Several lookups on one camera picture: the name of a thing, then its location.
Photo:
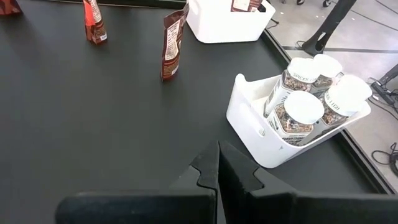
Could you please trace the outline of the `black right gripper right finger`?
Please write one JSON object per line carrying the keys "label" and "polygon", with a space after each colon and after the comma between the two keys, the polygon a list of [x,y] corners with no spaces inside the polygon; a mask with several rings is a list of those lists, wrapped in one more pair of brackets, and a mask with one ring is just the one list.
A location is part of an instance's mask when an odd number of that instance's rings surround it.
{"label": "black right gripper right finger", "polygon": [[290,224],[294,188],[230,143],[219,145],[219,184],[227,224]]}

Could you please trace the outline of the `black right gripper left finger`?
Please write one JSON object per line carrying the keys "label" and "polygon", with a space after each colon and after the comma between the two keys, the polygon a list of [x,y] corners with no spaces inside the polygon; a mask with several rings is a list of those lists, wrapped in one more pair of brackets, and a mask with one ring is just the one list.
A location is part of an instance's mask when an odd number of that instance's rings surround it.
{"label": "black right gripper left finger", "polygon": [[206,188],[218,190],[219,142],[212,141],[200,151],[170,187],[173,189]]}

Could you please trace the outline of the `white-lid spice jar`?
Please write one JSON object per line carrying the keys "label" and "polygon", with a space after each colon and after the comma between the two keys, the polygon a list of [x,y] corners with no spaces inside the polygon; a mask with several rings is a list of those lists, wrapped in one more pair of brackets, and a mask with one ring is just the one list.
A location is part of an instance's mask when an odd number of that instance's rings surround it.
{"label": "white-lid spice jar", "polygon": [[355,75],[342,76],[336,85],[353,101],[365,101],[373,94],[371,87]]}
{"label": "white-lid spice jar", "polygon": [[315,95],[331,87],[343,67],[339,61],[325,54],[317,54],[314,56],[313,62],[317,68],[317,72],[320,74],[317,80],[311,85],[310,93]]}
{"label": "white-lid spice jar", "polygon": [[282,72],[264,104],[264,116],[268,117],[276,105],[283,103],[293,91],[309,92],[320,73],[313,59],[293,58]]}
{"label": "white-lid spice jar", "polygon": [[315,128],[322,134],[345,123],[362,109],[365,102],[351,100],[336,85],[321,94],[319,100],[323,104],[324,114],[317,121]]}
{"label": "white-lid spice jar", "polygon": [[273,130],[288,144],[298,146],[324,115],[323,103],[306,91],[293,91],[267,116]]}

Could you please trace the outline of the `orange brown spice pouch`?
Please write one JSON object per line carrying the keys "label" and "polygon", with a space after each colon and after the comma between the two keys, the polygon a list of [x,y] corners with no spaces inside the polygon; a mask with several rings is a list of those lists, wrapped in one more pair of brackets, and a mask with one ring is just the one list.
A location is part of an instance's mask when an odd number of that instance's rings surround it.
{"label": "orange brown spice pouch", "polygon": [[16,0],[0,0],[0,16],[22,14],[22,9]]}
{"label": "orange brown spice pouch", "polygon": [[87,40],[99,45],[107,41],[107,32],[96,0],[83,0]]}
{"label": "orange brown spice pouch", "polygon": [[162,81],[170,80],[177,73],[185,22],[189,13],[189,3],[164,18],[164,44],[162,50]]}
{"label": "orange brown spice pouch", "polygon": [[232,0],[231,12],[255,12],[263,0]]}

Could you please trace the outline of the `white plastic storage bin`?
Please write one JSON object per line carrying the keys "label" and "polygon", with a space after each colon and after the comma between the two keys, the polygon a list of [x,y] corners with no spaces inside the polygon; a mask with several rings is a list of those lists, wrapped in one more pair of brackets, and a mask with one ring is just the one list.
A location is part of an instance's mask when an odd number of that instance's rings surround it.
{"label": "white plastic storage bin", "polygon": [[187,23],[205,44],[257,41],[275,8],[263,0],[255,12],[231,12],[232,0],[187,0]]}
{"label": "white plastic storage bin", "polygon": [[301,155],[371,113],[371,107],[364,102],[361,111],[322,137],[304,146],[290,145],[282,140],[263,116],[264,103],[278,79],[277,75],[248,82],[242,73],[237,74],[226,112],[226,118],[240,140],[254,160],[265,168],[273,169]]}

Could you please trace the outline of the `black power strip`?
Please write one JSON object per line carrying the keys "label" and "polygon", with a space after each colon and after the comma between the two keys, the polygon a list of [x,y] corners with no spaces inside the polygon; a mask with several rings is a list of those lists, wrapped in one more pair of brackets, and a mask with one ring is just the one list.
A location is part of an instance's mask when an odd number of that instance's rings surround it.
{"label": "black power strip", "polygon": [[392,92],[387,88],[383,87],[379,82],[373,82],[371,88],[376,91],[376,93],[388,104],[394,105],[395,100],[392,98]]}

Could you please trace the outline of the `black floor stand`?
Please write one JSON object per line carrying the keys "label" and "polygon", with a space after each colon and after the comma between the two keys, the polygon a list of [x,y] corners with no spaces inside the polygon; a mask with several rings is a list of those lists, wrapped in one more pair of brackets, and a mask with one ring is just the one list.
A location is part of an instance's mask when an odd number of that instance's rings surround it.
{"label": "black floor stand", "polygon": [[332,33],[345,18],[357,0],[338,0],[320,28],[302,44],[302,50],[311,56],[322,54]]}

